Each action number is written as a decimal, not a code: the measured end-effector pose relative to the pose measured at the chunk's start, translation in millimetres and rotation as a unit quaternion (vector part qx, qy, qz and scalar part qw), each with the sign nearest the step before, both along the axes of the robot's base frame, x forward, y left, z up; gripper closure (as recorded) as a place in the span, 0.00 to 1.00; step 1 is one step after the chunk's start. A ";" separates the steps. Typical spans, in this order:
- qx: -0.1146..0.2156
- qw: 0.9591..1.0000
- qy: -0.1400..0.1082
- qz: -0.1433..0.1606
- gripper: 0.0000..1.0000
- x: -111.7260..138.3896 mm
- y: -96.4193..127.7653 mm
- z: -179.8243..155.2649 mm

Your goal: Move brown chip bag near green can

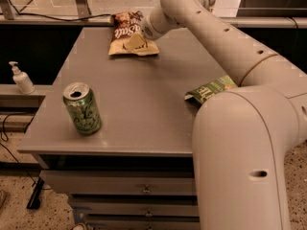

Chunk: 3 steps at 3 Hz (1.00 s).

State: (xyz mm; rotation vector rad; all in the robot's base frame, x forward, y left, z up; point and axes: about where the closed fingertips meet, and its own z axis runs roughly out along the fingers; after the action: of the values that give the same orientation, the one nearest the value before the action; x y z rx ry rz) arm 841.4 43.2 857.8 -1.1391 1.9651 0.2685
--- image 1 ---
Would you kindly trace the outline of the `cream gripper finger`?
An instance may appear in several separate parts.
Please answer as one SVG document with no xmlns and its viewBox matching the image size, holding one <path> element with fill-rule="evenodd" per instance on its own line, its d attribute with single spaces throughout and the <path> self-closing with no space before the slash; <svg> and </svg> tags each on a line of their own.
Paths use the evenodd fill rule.
<svg viewBox="0 0 307 230">
<path fill-rule="evenodd" d="M 135 33 L 125 44 L 128 51 L 133 52 L 147 47 L 147 41 L 145 37 L 140 33 Z"/>
</svg>

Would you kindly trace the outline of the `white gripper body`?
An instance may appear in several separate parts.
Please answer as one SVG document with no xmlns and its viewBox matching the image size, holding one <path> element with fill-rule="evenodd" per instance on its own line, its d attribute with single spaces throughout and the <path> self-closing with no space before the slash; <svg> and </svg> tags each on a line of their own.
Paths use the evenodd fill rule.
<svg viewBox="0 0 307 230">
<path fill-rule="evenodd" d="M 160 13 L 154 14 L 153 12 L 148 14 L 141 22 L 141 31 L 150 40 L 161 38 L 164 35 L 163 16 Z"/>
</svg>

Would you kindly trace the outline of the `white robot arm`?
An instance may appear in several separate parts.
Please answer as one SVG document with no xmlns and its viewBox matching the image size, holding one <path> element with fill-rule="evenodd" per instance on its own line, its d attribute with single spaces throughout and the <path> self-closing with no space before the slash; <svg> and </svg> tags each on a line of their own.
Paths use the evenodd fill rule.
<svg viewBox="0 0 307 230">
<path fill-rule="evenodd" d="M 144 39 L 187 28 L 236 83 L 199 109 L 192 135 L 201 230 L 291 230 L 284 160 L 307 137 L 307 80 L 286 58 L 205 8 L 160 0 Z"/>
</svg>

